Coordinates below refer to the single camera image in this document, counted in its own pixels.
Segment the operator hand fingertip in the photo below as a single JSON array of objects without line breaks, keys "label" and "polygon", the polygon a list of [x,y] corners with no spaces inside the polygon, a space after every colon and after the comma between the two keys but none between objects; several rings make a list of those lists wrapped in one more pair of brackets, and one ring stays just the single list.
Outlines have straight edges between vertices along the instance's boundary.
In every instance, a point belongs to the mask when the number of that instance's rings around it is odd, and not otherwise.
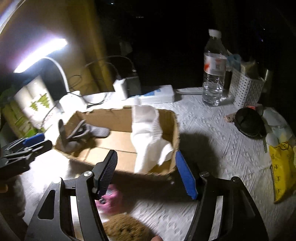
[{"label": "operator hand fingertip", "polygon": [[151,241],[163,241],[163,239],[159,235],[156,235],[151,239]]}]

